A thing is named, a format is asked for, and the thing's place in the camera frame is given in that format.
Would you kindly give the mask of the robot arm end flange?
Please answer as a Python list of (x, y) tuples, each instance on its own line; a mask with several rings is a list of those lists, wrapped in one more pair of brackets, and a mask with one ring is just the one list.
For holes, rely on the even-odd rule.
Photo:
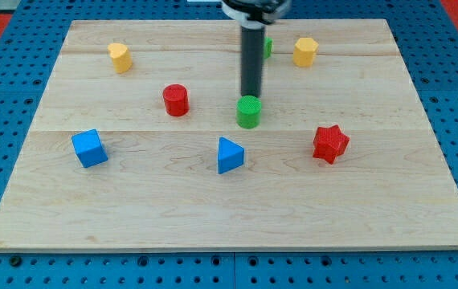
[(292, 0), (222, 0), (222, 11), (241, 27), (258, 30), (283, 18)]

